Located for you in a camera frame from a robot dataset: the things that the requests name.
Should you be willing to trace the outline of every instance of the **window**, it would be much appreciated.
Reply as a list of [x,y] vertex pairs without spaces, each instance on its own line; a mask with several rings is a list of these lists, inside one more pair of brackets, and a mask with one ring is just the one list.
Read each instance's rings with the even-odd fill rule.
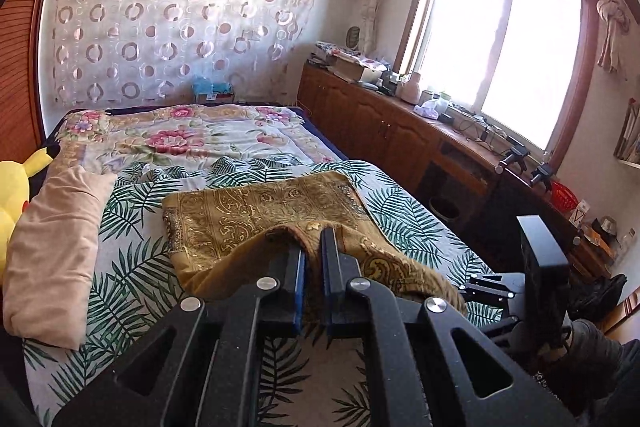
[[558,153],[558,166],[593,70],[593,4],[414,0],[396,70],[418,71],[423,89],[451,95],[525,143],[534,157]]

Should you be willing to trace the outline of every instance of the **yellow plush toy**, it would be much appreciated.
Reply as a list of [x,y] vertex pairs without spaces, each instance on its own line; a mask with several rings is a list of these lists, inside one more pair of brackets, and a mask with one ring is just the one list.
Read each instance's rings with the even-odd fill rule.
[[4,274],[6,247],[15,223],[29,204],[29,178],[53,159],[46,149],[34,152],[23,164],[0,162],[0,284]]

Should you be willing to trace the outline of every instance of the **pillow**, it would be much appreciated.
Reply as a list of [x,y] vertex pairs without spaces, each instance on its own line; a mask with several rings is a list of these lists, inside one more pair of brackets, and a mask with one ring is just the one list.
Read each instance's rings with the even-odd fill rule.
[[51,177],[18,219],[2,286],[4,329],[51,346],[84,343],[102,211],[116,174],[71,167]]

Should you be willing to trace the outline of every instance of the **black bag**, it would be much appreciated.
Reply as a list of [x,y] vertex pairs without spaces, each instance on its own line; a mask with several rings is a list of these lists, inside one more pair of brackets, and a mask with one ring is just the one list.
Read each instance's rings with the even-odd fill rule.
[[625,283],[626,276],[622,273],[612,279],[598,277],[590,284],[572,282],[567,306],[569,318],[600,322],[618,305]]

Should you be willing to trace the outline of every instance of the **bed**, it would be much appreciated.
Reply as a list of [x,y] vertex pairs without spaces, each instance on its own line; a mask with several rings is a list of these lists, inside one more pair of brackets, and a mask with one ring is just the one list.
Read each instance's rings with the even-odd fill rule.
[[[47,143],[56,144],[60,153],[49,175],[81,164],[87,170],[117,172],[118,179],[100,225],[86,344],[78,351],[23,344],[31,402],[43,425],[50,425],[61,406],[185,295],[167,255],[162,222],[162,199],[172,192],[334,170],[350,178],[374,222],[410,258],[456,285],[472,273],[490,271],[384,172],[346,159],[296,108],[82,111],[68,115]],[[499,311],[471,303],[468,317],[481,326],[499,319]],[[369,403],[361,354],[359,340],[329,346],[317,328],[298,339],[270,340],[260,420],[265,425],[366,425]],[[341,368],[339,380],[325,370],[328,360]],[[323,413],[311,418],[311,409]]]

